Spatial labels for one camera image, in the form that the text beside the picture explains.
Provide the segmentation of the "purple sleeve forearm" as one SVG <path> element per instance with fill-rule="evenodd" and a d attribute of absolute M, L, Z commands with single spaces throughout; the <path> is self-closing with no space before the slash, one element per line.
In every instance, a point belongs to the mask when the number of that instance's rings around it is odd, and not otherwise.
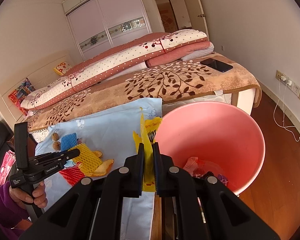
<path fill-rule="evenodd" d="M 0 239 L 19 239 L 24 231 L 15 226 L 29 214 L 10 197 L 9 188 L 9 181 L 0 186 Z"/>

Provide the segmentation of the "person's left hand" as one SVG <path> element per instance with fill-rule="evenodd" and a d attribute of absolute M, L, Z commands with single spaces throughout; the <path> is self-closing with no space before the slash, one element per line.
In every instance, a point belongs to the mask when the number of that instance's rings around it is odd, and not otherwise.
<path fill-rule="evenodd" d="M 45 183 L 41 181 L 31 194 L 22 189 L 9 187 L 9 195 L 21 208 L 26 209 L 25 204 L 34 204 L 39 208 L 45 208 L 48 200 L 46 198 Z"/>

